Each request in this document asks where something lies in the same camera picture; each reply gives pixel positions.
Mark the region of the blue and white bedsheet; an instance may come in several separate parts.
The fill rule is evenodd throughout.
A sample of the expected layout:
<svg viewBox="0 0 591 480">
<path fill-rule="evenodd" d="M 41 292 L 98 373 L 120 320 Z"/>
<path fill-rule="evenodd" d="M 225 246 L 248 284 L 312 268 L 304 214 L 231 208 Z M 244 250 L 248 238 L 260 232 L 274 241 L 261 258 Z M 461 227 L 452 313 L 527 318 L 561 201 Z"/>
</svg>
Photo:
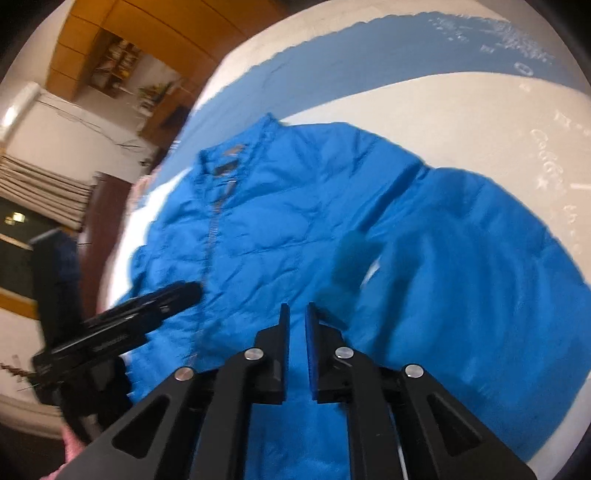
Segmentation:
<svg viewBox="0 0 591 480">
<path fill-rule="evenodd" d="M 432 168 L 496 183 L 542 223 L 590 290 L 590 100 L 535 41 L 504 20 L 422 12 L 322 32 L 311 11 L 226 57 L 159 170 L 133 189 L 109 304 L 131 295 L 130 263 L 202 150 L 270 116 L 285 126 L 344 123 Z M 590 371 L 549 440 L 525 461 L 553 478 L 590 424 Z"/>
</svg>

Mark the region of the striped curtain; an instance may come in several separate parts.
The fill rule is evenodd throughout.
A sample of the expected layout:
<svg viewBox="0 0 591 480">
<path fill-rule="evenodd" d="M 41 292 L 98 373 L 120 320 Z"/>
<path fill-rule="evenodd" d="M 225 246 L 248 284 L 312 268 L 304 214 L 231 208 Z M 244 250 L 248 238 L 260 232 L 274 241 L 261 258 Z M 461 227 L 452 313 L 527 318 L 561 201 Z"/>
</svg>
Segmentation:
<svg viewBox="0 0 591 480">
<path fill-rule="evenodd" d="M 79 231 L 94 184 L 1 156 L 1 197 Z"/>
</svg>

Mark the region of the blue puffer jacket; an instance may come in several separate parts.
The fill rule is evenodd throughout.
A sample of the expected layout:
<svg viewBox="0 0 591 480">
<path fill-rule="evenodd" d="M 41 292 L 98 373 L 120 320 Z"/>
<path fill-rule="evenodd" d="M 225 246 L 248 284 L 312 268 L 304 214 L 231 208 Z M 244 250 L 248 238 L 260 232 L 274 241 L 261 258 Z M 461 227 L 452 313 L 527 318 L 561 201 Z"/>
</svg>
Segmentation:
<svg viewBox="0 0 591 480">
<path fill-rule="evenodd" d="M 204 299 L 130 355 L 139 400 L 176 367 L 221 366 L 290 305 L 287 401 L 252 410 L 249 479 L 345 479 L 345 411 L 308 382 L 308 304 L 392 369 L 423 366 L 528 461 L 590 371 L 590 290 L 549 229 L 491 180 L 432 168 L 344 123 L 266 116 L 205 150 L 130 263 L 130 295 Z"/>
</svg>

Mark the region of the pink fuzzy sleeve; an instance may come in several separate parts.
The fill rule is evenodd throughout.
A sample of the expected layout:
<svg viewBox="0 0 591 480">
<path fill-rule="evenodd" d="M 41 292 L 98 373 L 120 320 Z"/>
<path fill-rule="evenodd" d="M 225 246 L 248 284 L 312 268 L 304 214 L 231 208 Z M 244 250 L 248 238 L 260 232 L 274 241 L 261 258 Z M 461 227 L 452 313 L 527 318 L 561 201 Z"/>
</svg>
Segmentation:
<svg viewBox="0 0 591 480">
<path fill-rule="evenodd" d="M 86 447 L 86 444 L 78 438 L 68 425 L 62 428 L 62 440 L 64 443 L 65 460 L 60 467 L 52 473 L 43 476 L 40 480 L 56 480 L 59 473 L 74 460 Z"/>
</svg>

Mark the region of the dark wooden door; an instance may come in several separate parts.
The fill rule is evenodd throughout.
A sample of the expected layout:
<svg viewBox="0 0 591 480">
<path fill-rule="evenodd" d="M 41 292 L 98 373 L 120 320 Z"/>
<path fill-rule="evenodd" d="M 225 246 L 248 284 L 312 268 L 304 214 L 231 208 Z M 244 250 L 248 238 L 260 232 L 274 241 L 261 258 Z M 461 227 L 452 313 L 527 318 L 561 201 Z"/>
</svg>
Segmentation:
<svg viewBox="0 0 591 480">
<path fill-rule="evenodd" d="M 77 246 L 80 298 L 85 318 L 97 312 L 105 265 L 117 242 L 132 184 L 99 172 L 95 175 Z"/>
</svg>

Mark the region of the wooden wardrobe cabinet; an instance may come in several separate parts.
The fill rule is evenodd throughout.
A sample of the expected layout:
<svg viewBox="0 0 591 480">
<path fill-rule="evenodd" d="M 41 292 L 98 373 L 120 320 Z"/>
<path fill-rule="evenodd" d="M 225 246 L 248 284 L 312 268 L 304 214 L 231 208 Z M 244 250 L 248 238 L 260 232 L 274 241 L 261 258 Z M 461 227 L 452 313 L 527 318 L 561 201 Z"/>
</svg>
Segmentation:
<svg viewBox="0 0 591 480">
<path fill-rule="evenodd" d="M 117 37 L 180 75 L 140 135 L 166 149 L 221 60 L 236 46 L 287 17 L 280 1 L 75 1 L 58 36 L 46 89 L 72 101 Z"/>
</svg>

